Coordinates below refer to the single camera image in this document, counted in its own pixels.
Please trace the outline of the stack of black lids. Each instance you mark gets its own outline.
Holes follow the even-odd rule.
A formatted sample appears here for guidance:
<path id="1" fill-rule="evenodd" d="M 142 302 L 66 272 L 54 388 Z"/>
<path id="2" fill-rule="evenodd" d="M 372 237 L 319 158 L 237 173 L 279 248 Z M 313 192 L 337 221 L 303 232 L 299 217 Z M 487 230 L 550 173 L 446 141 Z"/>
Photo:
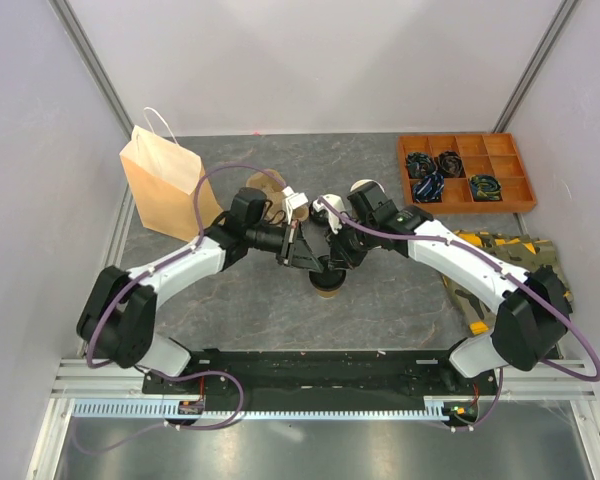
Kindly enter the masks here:
<path id="1" fill-rule="evenodd" d="M 320 227 L 329 227 L 338 229 L 340 219 L 327 209 L 319 199 L 314 200 L 309 207 L 309 219 Z"/>

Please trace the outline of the single brown paper cup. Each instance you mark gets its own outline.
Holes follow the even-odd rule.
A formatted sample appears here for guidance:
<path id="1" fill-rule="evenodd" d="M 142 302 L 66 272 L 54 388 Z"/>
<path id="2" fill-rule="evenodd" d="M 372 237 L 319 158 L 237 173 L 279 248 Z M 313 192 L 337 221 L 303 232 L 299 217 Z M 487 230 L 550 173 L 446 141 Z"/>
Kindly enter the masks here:
<path id="1" fill-rule="evenodd" d="M 339 287 L 322 288 L 321 286 L 315 286 L 314 289 L 316 290 L 317 294 L 324 299 L 333 298 L 340 291 Z"/>

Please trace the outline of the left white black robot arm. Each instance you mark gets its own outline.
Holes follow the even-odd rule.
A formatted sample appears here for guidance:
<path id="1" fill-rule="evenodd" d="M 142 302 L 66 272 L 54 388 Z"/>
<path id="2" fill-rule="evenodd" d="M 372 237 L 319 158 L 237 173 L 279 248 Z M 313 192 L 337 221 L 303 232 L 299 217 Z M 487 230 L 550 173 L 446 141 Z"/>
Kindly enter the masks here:
<path id="1" fill-rule="evenodd" d="M 233 266 L 251 249 L 274 254 L 285 267 L 324 270 L 304 239 L 300 223 L 266 222 L 267 206 L 264 192 L 244 187 L 229 210 L 172 254 L 129 270 L 103 269 L 77 324 L 77 333 L 87 344 L 89 367 L 110 363 L 123 369 L 144 367 L 161 372 L 178 393 L 195 389 L 200 371 L 190 362 L 189 350 L 155 331 L 156 313 L 165 302 Z"/>

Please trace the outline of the stack of paper cups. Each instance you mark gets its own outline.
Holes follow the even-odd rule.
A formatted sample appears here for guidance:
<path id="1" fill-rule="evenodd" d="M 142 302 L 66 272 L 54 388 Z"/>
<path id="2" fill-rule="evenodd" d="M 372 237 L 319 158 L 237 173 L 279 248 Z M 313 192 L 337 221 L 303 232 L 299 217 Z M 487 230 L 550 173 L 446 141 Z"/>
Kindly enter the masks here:
<path id="1" fill-rule="evenodd" d="M 363 199 L 372 204 L 381 204 L 387 200 L 384 187 L 375 180 L 363 179 L 355 182 L 351 186 L 348 195 L 350 202 L 353 199 Z"/>

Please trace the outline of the cardboard cup carrier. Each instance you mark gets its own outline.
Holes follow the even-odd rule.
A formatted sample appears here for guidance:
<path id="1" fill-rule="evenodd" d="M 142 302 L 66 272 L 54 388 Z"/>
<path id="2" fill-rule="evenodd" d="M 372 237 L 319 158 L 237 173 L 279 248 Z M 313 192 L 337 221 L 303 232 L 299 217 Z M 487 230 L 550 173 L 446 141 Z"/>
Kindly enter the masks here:
<path id="1" fill-rule="evenodd" d="M 256 172 L 246 181 L 246 186 L 255 188 L 265 193 L 269 201 L 269 207 L 264 214 L 265 220 L 278 225 L 287 221 L 283 208 L 285 195 L 283 194 L 285 180 L 280 173 L 274 169 L 265 169 L 264 173 Z"/>

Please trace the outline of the brown paper bag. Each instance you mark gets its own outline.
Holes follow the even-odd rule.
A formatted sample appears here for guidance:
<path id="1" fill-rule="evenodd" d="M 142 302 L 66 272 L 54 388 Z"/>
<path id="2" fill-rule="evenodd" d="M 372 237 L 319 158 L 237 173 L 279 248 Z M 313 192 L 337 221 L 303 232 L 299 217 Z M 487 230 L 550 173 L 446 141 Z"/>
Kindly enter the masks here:
<path id="1" fill-rule="evenodd" d="M 136 125 L 120 160 L 142 225 L 189 242 L 222 212 L 205 175 L 202 159 L 181 146 Z"/>

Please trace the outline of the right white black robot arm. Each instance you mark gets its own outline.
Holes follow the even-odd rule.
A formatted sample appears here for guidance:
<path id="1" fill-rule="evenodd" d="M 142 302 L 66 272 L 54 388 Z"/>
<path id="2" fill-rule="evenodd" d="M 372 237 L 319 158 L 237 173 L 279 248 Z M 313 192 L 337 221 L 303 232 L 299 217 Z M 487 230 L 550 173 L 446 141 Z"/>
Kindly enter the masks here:
<path id="1" fill-rule="evenodd" d="M 495 314 L 487 333 L 450 349 L 437 371 L 445 391 L 461 393 L 474 377 L 503 366 L 530 371 L 566 334 L 566 288 L 551 266 L 530 272 L 498 259 L 417 206 L 398 209 L 374 181 L 360 182 L 346 201 L 349 209 L 336 195 L 313 203 L 327 214 L 333 268 L 354 269 L 376 248 L 394 251 L 454 281 Z"/>

